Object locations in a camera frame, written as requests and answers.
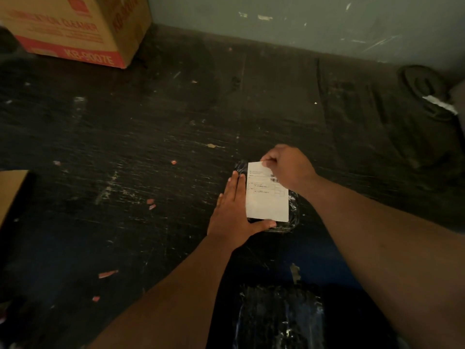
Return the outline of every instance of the hand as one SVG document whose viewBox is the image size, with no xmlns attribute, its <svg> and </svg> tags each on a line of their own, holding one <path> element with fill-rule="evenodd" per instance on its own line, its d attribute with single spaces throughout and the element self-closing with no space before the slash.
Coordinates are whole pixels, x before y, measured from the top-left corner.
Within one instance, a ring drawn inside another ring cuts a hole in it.
<svg viewBox="0 0 465 349">
<path fill-rule="evenodd" d="M 318 177 L 304 153 L 285 144 L 277 144 L 260 161 L 264 167 L 271 169 L 280 184 L 299 194 L 302 194 L 301 189 L 306 182 Z"/>
<path fill-rule="evenodd" d="M 210 218 L 207 237 L 228 243 L 232 250 L 244 245 L 253 234 L 276 227 L 276 222 L 264 220 L 249 223 L 246 215 L 246 177 L 237 171 L 229 178 L 224 194 L 221 193 Z"/>
</svg>

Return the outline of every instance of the forearm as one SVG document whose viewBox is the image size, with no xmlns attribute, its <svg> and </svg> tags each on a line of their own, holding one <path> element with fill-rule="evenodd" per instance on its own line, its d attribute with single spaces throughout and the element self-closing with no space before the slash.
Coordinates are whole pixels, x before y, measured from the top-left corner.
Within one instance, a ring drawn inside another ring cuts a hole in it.
<svg viewBox="0 0 465 349">
<path fill-rule="evenodd" d="M 451 344 L 461 340 L 457 326 L 465 325 L 460 315 L 465 310 L 462 235 L 323 178 L 304 185 L 302 195 L 322 217 L 354 275 L 396 327 L 408 328 L 407 337 L 423 337 L 430 344 L 441 335 Z"/>
<path fill-rule="evenodd" d="M 90 349 L 204 348 L 231 253 L 222 240 L 207 236 L 169 276 L 113 321 Z"/>
</svg>

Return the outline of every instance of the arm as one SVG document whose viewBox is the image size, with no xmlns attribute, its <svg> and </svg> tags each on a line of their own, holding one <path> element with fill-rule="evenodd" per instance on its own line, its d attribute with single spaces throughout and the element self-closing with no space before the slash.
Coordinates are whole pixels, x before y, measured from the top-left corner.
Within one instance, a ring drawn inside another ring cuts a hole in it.
<svg viewBox="0 0 465 349">
<path fill-rule="evenodd" d="M 465 236 L 318 176 L 297 148 L 263 158 L 322 218 L 360 284 L 414 348 L 465 347 Z"/>
<path fill-rule="evenodd" d="M 245 176 L 218 197 L 206 238 L 164 280 L 117 317 L 89 349 L 205 348 L 219 282 L 232 251 L 273 221 L 250 224 Z"/>
</svg>

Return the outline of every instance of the black floor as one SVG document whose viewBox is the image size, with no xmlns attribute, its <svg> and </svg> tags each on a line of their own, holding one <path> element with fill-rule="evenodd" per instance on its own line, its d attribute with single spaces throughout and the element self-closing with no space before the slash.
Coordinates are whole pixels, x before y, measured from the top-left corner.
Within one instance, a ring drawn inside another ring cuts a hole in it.
<svg viewBox="0 0 465 349">
<path fill-rule="evenodd" d="M 0 49 L 0 167 L 37 179 L 2 229 L 0 302 L 24 301 L 10 337 L 28 348 L 88 344 L 194 250 L 234 164 L 276 143 L 370 198 L 465 225 L 458 125 L 428 118 L 390 65 L 171 28 L 126 70 L 15 52 L 5 33 Z M 293 233 L 253 237 L 228 274 L 291 281 L 292 263 L 305 282 L 357 287 L 305 201 Z"/>
</svg>

